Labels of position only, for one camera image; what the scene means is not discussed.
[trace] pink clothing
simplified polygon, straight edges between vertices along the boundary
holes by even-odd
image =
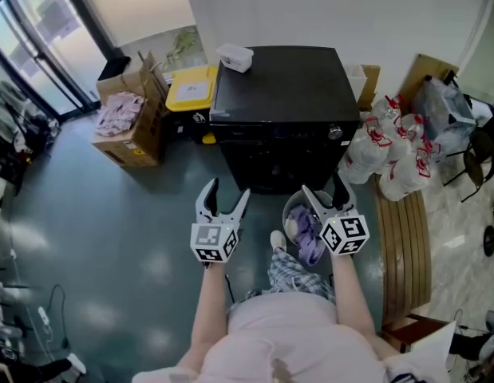
[[[228,335],[209,350],[200,375],[176,367],[139,373],[133,383],[389,383],[404,373],[449,382],[437,357],[412,352],[380,361],[363,336],[337,325],[334,304],[286,292],[260,295],[235,309]]]
[[[134,93],[114,93],[101,105],[97,114],[96,133],[101,136],[115,136],[128,131],[135,123],[144,98]]]

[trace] glass door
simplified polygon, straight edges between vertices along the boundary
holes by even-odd
[[[84,105],[42,64],[39,52],[13,21],[7,3],[0,1],[0,50],[10,64],[59,115],[83,110]]]
[[[106,59],[70,0],[16,0],[19,10],[69,77],[98,101],[96,81]]]
[[[96,108],[106,59],[70,0],[0,0],[0,57],[58,119]]]

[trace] white wall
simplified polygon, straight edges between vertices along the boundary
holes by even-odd
[[[417,53],[460,64],[485,0],[189,0],[210,61],[224,42],[334,47],[395,94]]]
[[[115,46],[195,24],[188,0],[89,0]]]
[[[484,32],[463,68],[458,84],[465,93],[494,103],[494,4]]]

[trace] white sneaker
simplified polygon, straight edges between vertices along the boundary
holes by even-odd
[[[284,251],[287,251],[286,236],[279,230],[271,232],[270,243],[273,251],[275,251],[275,248],[282,248]]]
[[[78,359],[76,354],[71,353],[68,356],[68,360],[71,362],[71,365],[73,365],[73,368],[75,368],[78,372],[80,372],[81,374],[87,374],[87,368],[81,362],[81,360]]]

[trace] knob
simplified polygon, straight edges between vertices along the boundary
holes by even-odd
[[[330,130],[328,131],[328,139],[337,140],[342,136],[342,129],[338,127],[336,124],[332,124],[330,126]]]

